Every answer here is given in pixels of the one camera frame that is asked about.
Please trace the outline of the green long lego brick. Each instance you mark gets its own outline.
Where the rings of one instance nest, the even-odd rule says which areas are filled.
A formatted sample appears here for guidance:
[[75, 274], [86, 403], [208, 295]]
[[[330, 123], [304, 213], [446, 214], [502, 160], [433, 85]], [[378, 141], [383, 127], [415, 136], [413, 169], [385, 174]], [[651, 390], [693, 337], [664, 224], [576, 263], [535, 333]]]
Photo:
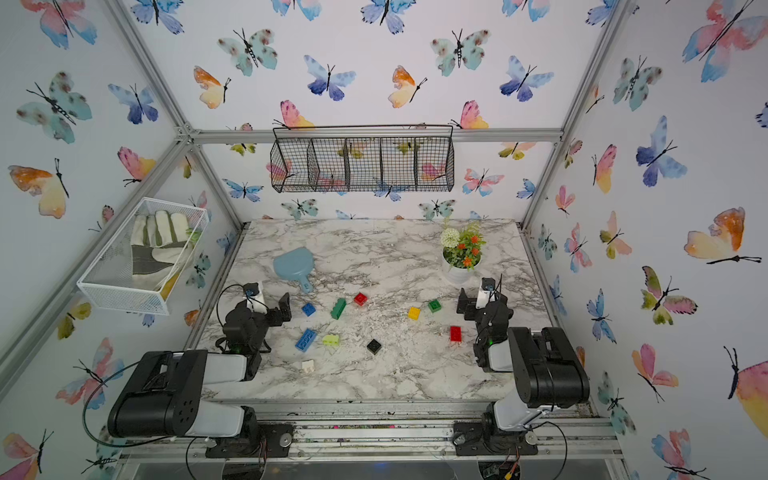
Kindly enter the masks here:
[[345, 298], [339, 298], [336, 301], [333, 309], [331, 310], [331, 318], [334, 319], [334, 320], [338, 320], [341, 317], [343, 311], [345, 310], [346, 305], [347, 305], [346, 299]]

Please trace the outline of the black small lego brick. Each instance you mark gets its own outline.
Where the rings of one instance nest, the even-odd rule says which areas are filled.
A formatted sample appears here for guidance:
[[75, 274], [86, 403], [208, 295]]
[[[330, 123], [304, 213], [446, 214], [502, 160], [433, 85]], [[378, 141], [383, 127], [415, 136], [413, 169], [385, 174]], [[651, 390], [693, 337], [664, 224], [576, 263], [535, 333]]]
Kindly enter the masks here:
[[372, 339], [367, 345], [366, 348], [369, 352], [376, 355], [382, 348], [382, 345], [380, 342], [378, 342], [375, 339]]

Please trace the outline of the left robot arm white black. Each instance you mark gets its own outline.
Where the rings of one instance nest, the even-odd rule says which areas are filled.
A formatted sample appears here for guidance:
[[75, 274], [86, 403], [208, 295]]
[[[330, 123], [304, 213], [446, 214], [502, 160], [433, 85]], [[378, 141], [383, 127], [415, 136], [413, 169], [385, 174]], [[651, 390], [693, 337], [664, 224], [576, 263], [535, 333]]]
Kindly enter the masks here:
[[264, 312], [246, 298], [224, 323], [226, 350], [146, 353], [113, 405], [107, 430], [115, 438], [254, 436], [257, 424], [244, 406], [224, 405], [203, 398], [215, 384], [251, 381], [262, 361], [270, 327], [292, 318], [290, 295]]

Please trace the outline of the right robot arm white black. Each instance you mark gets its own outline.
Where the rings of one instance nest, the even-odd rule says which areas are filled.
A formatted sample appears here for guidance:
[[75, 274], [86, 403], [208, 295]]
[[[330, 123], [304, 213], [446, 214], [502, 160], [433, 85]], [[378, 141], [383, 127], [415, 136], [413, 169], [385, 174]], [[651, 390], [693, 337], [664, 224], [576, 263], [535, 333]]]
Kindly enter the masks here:
[[548, 412], [589, 401], [588, 376], [563, 329], [512, 326], [507, 297], [490, 290], [481, 289], [475, 298], [461, 290], [456, 311], [476, 327], [476, 364], [513, 376], [513, 392], [492, 402], [484, 415], [491, 435], [525, 432]]

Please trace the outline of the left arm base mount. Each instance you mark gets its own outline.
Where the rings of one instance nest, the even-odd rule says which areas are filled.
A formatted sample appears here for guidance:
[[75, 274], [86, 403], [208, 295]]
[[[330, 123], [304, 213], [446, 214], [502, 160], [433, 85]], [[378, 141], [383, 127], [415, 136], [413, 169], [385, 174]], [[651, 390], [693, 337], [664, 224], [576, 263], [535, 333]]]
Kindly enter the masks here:
[[281, 459], [289, 456], [295, 428], [289, 423], [256, 423], [206, 449], [210, 459]]

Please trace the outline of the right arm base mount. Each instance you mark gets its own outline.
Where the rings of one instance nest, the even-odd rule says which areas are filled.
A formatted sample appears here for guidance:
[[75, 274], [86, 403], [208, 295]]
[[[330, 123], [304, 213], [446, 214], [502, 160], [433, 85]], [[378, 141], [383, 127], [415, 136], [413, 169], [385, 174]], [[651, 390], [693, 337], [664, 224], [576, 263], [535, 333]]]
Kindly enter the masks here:
[[506, 432], [482, 422], [455, 422], [451, 444], [457, 456], [533, 456], [538, 447], [525, 431]]

